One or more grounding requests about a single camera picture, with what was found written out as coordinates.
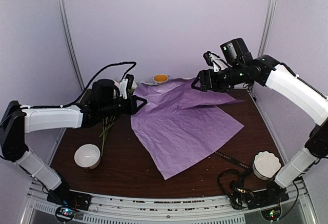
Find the blue fake flower stem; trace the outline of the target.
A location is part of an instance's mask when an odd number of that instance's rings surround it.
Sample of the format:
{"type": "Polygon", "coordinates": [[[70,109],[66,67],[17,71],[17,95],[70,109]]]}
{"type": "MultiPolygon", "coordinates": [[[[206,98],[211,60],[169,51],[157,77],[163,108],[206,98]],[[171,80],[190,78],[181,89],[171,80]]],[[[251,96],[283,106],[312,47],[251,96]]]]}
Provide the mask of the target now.
{"type": "Polygon", "coordinates": [[[103,157],[103,154],[104,154],[104,147],[105,147],[105,142],[107,140],[109,129],[113,126],[114,121],[115,121],[114,116],[106,117],[102,121],[102,133],[99,136],[102,138],[102,144],[101,144],[101,150],[100,150],[101,157],[103,157]]]}

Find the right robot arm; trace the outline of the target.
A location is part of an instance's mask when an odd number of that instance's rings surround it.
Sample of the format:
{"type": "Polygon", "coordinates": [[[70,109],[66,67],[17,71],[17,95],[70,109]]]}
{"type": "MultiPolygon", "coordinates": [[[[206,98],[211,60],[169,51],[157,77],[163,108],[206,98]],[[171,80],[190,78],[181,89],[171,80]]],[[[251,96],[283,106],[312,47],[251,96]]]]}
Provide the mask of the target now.
{"type": "Polygon", "coordinates": [[[203,54],[206,67],[192,88],[227,93],[237,86],[255,88],[254,104],[273,137],[284,164],[261,191],[238,183],[227,187],[233,207],[277,204],[287,188],[317,163],[327,161],[327,96],[306,83],[286,63],[264,54],[255,57],[242,38],[203,54]]]}

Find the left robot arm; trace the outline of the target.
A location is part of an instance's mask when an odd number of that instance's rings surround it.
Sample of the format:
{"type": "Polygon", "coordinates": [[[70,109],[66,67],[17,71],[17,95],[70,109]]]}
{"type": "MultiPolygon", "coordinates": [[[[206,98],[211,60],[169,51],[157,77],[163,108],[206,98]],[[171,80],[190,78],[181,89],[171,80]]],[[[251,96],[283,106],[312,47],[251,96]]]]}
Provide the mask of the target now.
{"type": "Polygon", "coordinates": [[[87,209],[88,204],[81,201],[88,201],[90,196],[73,193],[67,181],[26,144],[25,137],[41,131],[87,129],[106,118],[134,115],[147,104],[147,100],[130,94],[130,85],[127,79],[118,85],[110,79],[100,79],[93,83],[88,95],[82,95],[67,105],[29,106],[16,100],[9,102],[1,119],[2,159],[17,164],[38,180],[48,194],[48,201],[69,208],[87,209]]]}

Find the purple pink wrapping paper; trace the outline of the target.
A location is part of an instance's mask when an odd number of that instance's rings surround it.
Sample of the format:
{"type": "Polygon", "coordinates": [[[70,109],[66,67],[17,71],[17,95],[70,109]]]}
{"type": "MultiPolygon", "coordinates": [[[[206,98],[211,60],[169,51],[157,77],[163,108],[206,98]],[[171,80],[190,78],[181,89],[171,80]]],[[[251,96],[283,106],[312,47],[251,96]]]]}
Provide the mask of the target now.
{"type": "Polygon", "coordinates": [[[238,100],[194,90],[191,83],[181,78],[158,86],[140,83],[134,91],[148,102],[131,117],[132,130],[164,179],[210,156],[244,127],[218,107],[238,100]]]}

